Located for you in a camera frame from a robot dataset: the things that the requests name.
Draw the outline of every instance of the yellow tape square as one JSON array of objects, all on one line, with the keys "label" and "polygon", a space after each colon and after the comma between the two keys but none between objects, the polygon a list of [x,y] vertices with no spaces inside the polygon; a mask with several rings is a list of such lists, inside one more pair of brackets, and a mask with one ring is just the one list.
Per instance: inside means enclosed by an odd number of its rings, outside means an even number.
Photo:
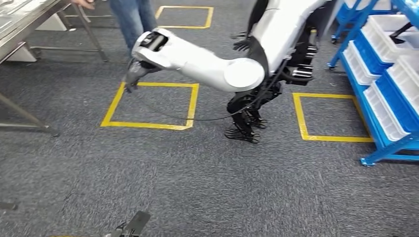
[{"label": "yellow tape square", "polygon": [[156,19],[160,17],[165,8],[180,8],[180,9],[207,9],[208,15],[203,26],[159,26],[161,28],[178,28],[178,29],[207,29],[211,26],[212,15],[214,7],[212,6],[160,6],[156,12]]},{"label": "yellow tape square", "polygon": [[351,99],[364,122],[363,115],[358,105],[356,97],[353,95],[337,95],[337,94],[313,94],[313,93],[293,93],[295,112],[297,114],[298,126],[303,140],[309,141],[331,141],[331,142],[374,142],[370,137],[345,137],[345,136],[314,136],[308,134],[307,125],[305,124],[304,111],[301,105],[301,97],[317,97],[317,98],[335,98],[335,99]]},{"label": "yellow tape square", "polygon": [[[193,119],[195,117],[195,108],[198,100],[198,90],[199,84],[197,83],[165,83],[165,82],[139,82],[139,86],[168,86],[168,87],[190,87],[191,97],[189,101],[188,108],[188,119]],[[105,115],[101,123],[101,127],[142,127],[142,128],[157,128],[157,129],[170,129],[170,130],[185,130],[193,127],[194,121],[187,120],[185,125],[172,125],[172,124],[160,124],[160,123],[148,123],[148,122],[120,122],[120,121],[111,121],[112,116],[115,113],[115,110],[122,99],[124,94],[125,83],[121,83],[121,86],[118,89],[117,94],[114,97],[111,105],[109,106],[108,112]]]}]

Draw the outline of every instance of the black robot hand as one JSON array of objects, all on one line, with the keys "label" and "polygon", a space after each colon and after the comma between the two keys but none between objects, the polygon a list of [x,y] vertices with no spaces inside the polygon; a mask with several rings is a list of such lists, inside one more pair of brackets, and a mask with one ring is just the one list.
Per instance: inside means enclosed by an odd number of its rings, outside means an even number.
[{"label": "black robot hand", "polygon": [[233,50],[236,50],[236,51],[246,51],[249,49],[249,47],[250,47],[249,39],[244,39],[239,42],[235,42],[233,44]]},{"label": "black robot hand", "polygon": [[240,32],[240,33],[235,34],[235,35],[230,35],[230,39],[236,40],[238,38],[246,37],[246,36],[247,36],[247,32],[246,31],[243,31],[243,32]]}]

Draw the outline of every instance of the stainless steel table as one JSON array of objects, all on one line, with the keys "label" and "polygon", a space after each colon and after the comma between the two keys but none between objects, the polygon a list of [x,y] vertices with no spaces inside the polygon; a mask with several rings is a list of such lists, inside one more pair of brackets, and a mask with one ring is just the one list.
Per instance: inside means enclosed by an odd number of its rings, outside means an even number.
[{"label": "stainless steel table", "polygon": [[[68,0],[0,0],[0,64],[7,60],[14,52],[24,47],[24,39],[29,36],[36,28],[44,23],[53,14],[60,12],[69,4]],[[99,42],[90,30],[88,23],[80,17],[91,41],[96,49],[76,49],[64,47],[35,47],[37,49],[71,50],[98,52],[103,61],[108,61]],[[0,127],[33,127],[40,128],[53,136],[58,136],[58,131],[52,129],[29,112],[20,108],[0,92],[0,103],[4,103],[8,108],[14,110],[28,121],[30,124],[0,122]]]}]

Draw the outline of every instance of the jeans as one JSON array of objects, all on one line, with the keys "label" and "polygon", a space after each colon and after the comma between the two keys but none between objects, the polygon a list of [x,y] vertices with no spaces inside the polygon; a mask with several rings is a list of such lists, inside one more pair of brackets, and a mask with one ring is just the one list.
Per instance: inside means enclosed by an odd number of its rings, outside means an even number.
[{"label": "jeans", "polygon": [[109,0],[109,4],[131,54],[138,37],[157,27],[150,0]]}]

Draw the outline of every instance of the storage rack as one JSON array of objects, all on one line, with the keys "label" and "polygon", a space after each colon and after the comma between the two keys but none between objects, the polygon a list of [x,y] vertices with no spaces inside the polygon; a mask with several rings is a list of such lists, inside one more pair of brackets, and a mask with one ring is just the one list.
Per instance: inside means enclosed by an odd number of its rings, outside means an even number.
[{"label": "storage rack", "polygon": [[[372,154],[361,158],[360,162],[365,166],[375,165],[376,162],[388,159],[388,160],[406,160],[406,161],[419,161],[419,129],[410,130],[408,135],[405,135],[399,140],[390,141],[385,134],[383,127],[380,125],[378,118],[374,114],[371,105],[369,104],[364,91],[372,86],[360,85],[354,76],[354,72],[351,71],[348,60],[345,58],[344,51],[348,48],[350,41],[359,37],[361,27],[366,23],[369,15],[378,0],[371,0],[370,3],[360,12],[358,19],[353,23],[352,29],[349,31],[347,37],[342,42],[336,54],[333,56],[331,61],[328,63],[330,70],[333,70],[340,59],[345,69],[350,84],[354,90],[354,94],[358,100],[361,108],[363,118],[368,126],[370,135],[372,136],[377,150]],[[392,0],[392,4],[404,14],[413,26],[419,28],[419,0]],[[400,93],[400,90],[391,88],[392,92]]]},{"label": "storage rack", "polygon": [[[343,32],[349,31],[351,28],[348,26],[349,24],[353,24],[358,19],[359,15],[362,13],[363,9],[358,10],[358,6],[361,4],[363,0],[356,0],[350,8],[345,1],[343,6],[340,8],[339,12],[337,13],[336,20],[339,23],[339,26],[336,32],[332,35],[332,43],[337,43],[340,35]],[[385,15],[385,14],[393,14],[397,10],[395,9],[394,5],[389,3],[390,9],[389,10],[372,10],[370,14],[374,15]]]}]

